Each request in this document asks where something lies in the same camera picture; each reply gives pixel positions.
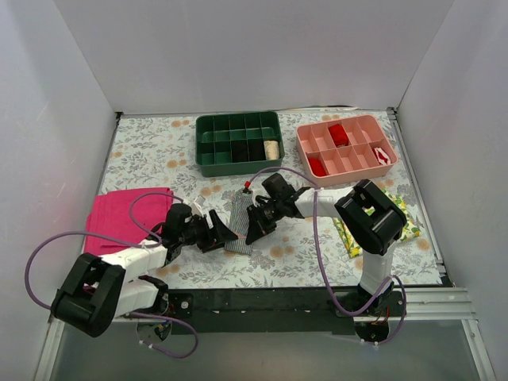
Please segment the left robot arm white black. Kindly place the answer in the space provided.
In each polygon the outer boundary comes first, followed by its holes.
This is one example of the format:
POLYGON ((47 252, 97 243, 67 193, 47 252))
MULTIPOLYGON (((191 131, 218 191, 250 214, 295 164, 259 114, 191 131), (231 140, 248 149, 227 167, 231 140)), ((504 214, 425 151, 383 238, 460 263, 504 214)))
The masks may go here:
POLYGON ((80 255, 56 292, 52 315, 91 337, 103 334, 113 319, 132 312, 161 317, 171 308, 169 287, 151 271, 176 259, 184 246, 209 252, 238 238, 215 210, 197 214, 182 203, 173 204, 152 233, 160 236, 160 245, 148 238, 137 248, 114 254, 80 255))

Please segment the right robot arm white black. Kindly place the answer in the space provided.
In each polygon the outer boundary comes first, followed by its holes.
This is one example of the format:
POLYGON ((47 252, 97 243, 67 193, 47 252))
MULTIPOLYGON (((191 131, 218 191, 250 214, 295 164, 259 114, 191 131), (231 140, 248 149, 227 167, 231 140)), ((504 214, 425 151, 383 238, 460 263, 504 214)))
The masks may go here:
POLYGON ((314 240, 318 241, 318 218, 337 218, 363 253, 363 270, 357 288, 360 306, 346 310, 336 302, 338 310, 349 316, 362 312, 374 316, 386 309, 388 295, 393 290, 393 252, 407 219, 383 191, 369 179, 343 189, 302 187, 296 190, 279 173, 265 179, 262 186, 267 196, 257 195, 254 203, 246 208, 247 245, 274 232, 277 222, 285 217, 311 217, 314 240))

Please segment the grey striped boxer underwear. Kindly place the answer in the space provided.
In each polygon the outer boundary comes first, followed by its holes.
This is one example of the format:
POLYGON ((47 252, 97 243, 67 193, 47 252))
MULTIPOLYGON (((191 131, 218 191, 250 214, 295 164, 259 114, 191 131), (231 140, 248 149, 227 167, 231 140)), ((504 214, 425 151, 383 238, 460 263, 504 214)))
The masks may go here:
POLYGON ((233 196, 229 229, 237 235, 237 239, 225 244, 226 251, 247 256, 252 254, 252 246, 246 244, 249 226, 247 208, 252 205, 252 194, 249 192, 239 190, 233 196))

